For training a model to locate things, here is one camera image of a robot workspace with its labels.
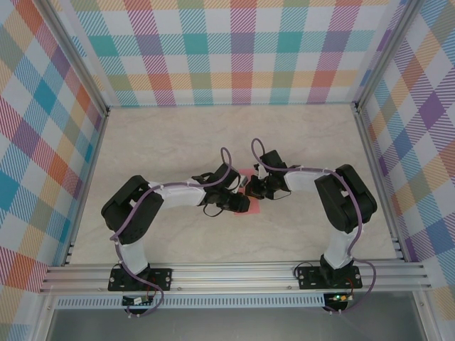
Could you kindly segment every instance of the marble surface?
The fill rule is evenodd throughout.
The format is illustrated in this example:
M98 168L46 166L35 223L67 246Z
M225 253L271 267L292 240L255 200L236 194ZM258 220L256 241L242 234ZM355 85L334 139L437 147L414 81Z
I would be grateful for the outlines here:
M72 264L117 260L101 207L136 174L160 183L215 171L227 147L236 169L252 168L250 142L260 137L288 166L354 166L378 199L350 107L340 105L113 109L71 258ZM202 207L160 211L145 236L150 262L296 261L319 259L333 227L316 193L262 200L260 213L206 217ZM379 209L353 252L395 257Z

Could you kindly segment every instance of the purple cable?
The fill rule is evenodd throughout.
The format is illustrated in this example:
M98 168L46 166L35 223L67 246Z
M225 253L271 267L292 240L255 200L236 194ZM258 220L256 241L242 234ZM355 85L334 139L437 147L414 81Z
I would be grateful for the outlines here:
M159 302L153 307L153 308L150 308L148 309L145 313L142 313L141 315L132 315L131 312L129 311L129 306L127 307L127 312L128 314L130 314L130 316L135 316L137 318L139 317L143 317L143 316L147 316L151 313L153 313L156 309L158 309L158 307L164 302L164 292L163 292L163 289L160 288L160 286L157 286L156 284L153 284L152 282L149 282L145 279L142 279L140 278L139 276L137 276L136 274L133 273L133 271L131 271L128 266L124 263L123 261L123 257L122 257L122 254L120 253L120 246L119 246L119 235L127 228L129 222L131 222L131 219L133 218L134 214L136 213L138 207L140 206L140 204L142 204L142 202L144 201L144 199L150 195L150 193L154 192L155 190L158 190L160 188L166 188L166 187L174 187L174 186L185 186L185 187L196 187L196 188L205 188L205 187L210 187L210 186L214 186L214 185L217 185L218 183L221 183L224 181L224 179L226 179L226 177L228 176L231 168L232 168L232 157L230 155L230 152L228 151L227 148L225 147L222 147L220 149L220 153L221 153L221 159L223 160L223 163L226 163L225 161L225 157L223 155L223 151L226 152L226 155L227 155L227 158L228 158L228 163L227 163L227 170L226 172L224 173L224 175L217 181L214 181L212 183L165 183L163 185L157 185L157 186L154 186L152 188L150 188L149 190L147 190L140 198L139 200L137 200L136 202L136 205L133 207L132 211L129 213L128 217L125 219L123 225L118 229L117 232L114 233L114 235L112 235L109 239L114 241L115 242L115 251L117 253L117 256L119 257L120 259L120 262L122 264L122 267L123 269L134 279L136 279L137 281L141 282L141 283L144 283L156 290L158 290L161 294L161 297L160 297L160 300Z
M368 297L368 295L370 295L371 291L373 290L373 287L375 286L375 283L376 283L376 268L371 262L365 261L363 259L357 259L351 254L351 251L352 251L352 249L354 247L354 244L359 240L360 235L362 234L362 227L363 227L362 213L360 212L360 207L358 206L358 203L357 203L357 200L355 199L353 191L349 188L348 184L344 181L343 177L341 175L337 174L337 172L334 172L333 170L322 169L322 168L307 168L307 167L300 167L300 168L275 168L275 167L270 167L270 166L266 165L265 163L263 163L261 161L261 159L259 158L259 156L257 156L257 154L255 152L255 142L256 141L259 142L259 144L260 144L260 146L262 148L262 155L265 154L264 144L257 137L254 138L251 141L251 151L253 152L253 156L256 158L257 162L259 162L259 164L261 166L263 166L264 168L269 169L271 171L281 171L281 172L318 172L318 173L331 174L331 175L333 175L335 178L337 178L340 181L341 185L343 185L343 187L346 189L346 192L348 192L348 194L350 196L350 199L353 202L353 205L354 205L354 208L355 208L355 213L357 214L357 221L358 221L358 231L357 231L357 234L354 237L354 240L350 243L350 245L348 247L348 256L351 257L354 261L357 261L358 263L364 263L364 264L369 265L371 267L371 269L373 270L373 279L372 279L371 285L368 288L368 290L365 293L365 295L355 305L352 305L351 307L346 308L344 311L346 312L346 311L349 311L349 310L353 310L354 308L357 308Z

